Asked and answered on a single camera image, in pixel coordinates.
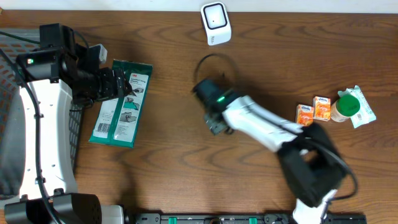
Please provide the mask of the white green packet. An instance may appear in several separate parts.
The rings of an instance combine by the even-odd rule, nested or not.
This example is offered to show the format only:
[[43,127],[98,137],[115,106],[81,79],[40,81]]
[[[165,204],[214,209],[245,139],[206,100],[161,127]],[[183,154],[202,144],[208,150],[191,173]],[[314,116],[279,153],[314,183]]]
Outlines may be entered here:
[[89,142],[119,147],[134,147],[142,107],[152,75],[153,66],[146,63],[114,60],[132,87],[123,98],[102,102]]

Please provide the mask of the orange tissue pack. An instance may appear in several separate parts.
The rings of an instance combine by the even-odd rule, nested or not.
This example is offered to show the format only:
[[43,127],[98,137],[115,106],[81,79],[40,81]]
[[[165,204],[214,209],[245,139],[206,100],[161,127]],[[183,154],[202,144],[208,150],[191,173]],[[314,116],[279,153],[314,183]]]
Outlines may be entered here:
[[329,98],[315,96],[313,98],[313,118],[321,121],[329,121],[331,117],[331,101]]
[[309,126],[313,123],[313,113],[312,106],[297,105],[295,122],[302,126]]

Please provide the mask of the light green tissue packet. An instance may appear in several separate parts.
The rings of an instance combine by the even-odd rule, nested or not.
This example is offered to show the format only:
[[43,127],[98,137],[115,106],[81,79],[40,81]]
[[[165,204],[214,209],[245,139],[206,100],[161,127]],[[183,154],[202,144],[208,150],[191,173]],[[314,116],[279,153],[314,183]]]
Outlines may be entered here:
[[338,95],[340,98],[345,95],[352,95],[359,101],[359,111],[351,117],[354,128],[358,128],[376,120],[376,115],[358,85],[355,85],[353,88],[347,88],[345,91],[338,91]]

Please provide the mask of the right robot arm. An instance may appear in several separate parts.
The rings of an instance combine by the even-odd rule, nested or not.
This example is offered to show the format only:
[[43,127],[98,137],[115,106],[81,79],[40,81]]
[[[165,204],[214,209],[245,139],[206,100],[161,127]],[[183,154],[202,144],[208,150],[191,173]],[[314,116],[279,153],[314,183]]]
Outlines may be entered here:
[[317,124],[287,121],[234,90],[210,88],[195,94],[211,120],[252,137],[277,156],[296,198],[294,223],[322,223],[348,173],[326,132]]

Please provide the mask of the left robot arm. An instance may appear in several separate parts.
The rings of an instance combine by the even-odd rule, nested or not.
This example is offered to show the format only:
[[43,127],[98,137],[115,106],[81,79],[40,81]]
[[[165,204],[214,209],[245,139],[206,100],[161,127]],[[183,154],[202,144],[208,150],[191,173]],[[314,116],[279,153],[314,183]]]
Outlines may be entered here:
[[25,117],[25,166],[19,201],[6,204],[7,223],[128,223],[120,205],[79,193],[70,152],[70,109],[127,96],[122,69],[103,67],[102,45],[79,45],[61,24],[39,29],[39,48],[11,63]]

